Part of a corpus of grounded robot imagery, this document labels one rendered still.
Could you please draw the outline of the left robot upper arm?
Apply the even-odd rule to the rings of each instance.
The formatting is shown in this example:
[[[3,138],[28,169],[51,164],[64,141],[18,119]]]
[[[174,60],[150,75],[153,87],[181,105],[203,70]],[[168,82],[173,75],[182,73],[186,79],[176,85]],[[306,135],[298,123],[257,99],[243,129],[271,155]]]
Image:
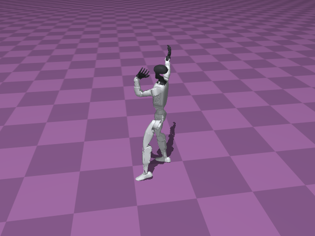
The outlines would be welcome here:
[[[139,90],[140,91],[140,96],[139,97],[146,97],[146,96],[158,96],[161,93],[161,89],[160,88],[152,88],[149,90],[145,90],[143,92],[142,89]]]

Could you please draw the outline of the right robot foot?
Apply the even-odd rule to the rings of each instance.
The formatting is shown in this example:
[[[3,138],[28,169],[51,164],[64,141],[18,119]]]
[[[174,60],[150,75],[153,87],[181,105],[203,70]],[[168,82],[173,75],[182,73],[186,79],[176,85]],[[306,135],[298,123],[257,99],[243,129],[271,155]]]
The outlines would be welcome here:
[[[155,158],[155,160],[156,161],[163,161],[163,162],[171,162],[171,159],[170,159],[170,157],[166,157],[166,158],[163,158],[163,156],[162,157],[157,157],[157,158]]]

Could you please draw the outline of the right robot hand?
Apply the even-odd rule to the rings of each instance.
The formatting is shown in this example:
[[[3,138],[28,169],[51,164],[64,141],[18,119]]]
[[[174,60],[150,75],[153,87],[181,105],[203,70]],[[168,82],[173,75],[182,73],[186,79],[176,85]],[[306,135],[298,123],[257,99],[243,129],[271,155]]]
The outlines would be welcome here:
[[[171,47],[169,45],[167,45],[167,46],[168,46],[167,47],[168,48],[168,55],[166,56],[166,59],[165,59],[166,61],[168,61],[171,58],[170,57],[171,56]]]

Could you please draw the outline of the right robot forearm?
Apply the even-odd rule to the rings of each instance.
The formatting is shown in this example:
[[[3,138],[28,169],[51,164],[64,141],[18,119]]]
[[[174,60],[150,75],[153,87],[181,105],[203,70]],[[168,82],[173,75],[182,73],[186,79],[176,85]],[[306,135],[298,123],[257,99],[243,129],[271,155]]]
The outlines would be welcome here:
[[[166,59],[166,58],[165,58]],[[171,69],[170,69],[170,59],[168,61],[165,60],[165,66],[167,67],[168,69],[168,73],[170,75],[170,72],[171,72]]]

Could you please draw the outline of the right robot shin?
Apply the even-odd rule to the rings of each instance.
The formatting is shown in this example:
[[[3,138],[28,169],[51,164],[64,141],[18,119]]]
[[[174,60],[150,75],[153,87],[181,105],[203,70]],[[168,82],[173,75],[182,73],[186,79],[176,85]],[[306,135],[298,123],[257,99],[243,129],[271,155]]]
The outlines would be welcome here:
[[[161,153],[163,155],[163,158],[166,158],[167,157],[167,154],[166,154],[166,149],[167,149],[167,145],[166,145],[166,139],[162,142],[160,142],[158,139],[157,139],[157,143],[158,143],[158,146],[159,146],[159,149],[161,150]]]

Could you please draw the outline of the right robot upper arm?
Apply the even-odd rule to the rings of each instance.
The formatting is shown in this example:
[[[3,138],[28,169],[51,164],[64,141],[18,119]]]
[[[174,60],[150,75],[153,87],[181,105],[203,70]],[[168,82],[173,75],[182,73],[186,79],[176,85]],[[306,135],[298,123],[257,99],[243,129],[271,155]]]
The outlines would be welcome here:
[[[164,77],[164,79],[166,79],[167,81],[169,80],[169,73],[168,73],[168,71],[167,71],[167,73],[166,74],[163,74],[163,77]]]

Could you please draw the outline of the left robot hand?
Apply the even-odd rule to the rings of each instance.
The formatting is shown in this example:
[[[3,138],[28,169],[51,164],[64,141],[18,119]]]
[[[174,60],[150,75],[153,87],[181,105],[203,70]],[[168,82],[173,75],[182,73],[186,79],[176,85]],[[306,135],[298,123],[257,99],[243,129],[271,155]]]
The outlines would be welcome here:
[[[147,72],[147,70],[144,72],[144,70],[142,71],[143,68],[141,68],[141,70],[139,71],[139,73],[136,75],[139,79],[142,79],[142,78],[147,78],[149,77],[149,75],[147,76],[147,74],[149,73],[149,71]],[[142,72],[141,72],[142,71]],[[144,72],[144,73],[143,73]],[[147,72],[147,73],[146,73]],[[146,73],[146,74],[145,74]]]

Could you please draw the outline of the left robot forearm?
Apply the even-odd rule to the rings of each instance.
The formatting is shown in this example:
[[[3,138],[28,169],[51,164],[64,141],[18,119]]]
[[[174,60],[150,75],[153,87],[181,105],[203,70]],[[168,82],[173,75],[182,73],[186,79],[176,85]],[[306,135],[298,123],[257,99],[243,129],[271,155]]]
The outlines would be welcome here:
[[[141,86],[140,86],[140,79],[138,77],[135,77],[134,78],[134,92],[136,94],[136,96],[140,96],[140,89],[141,89]]]

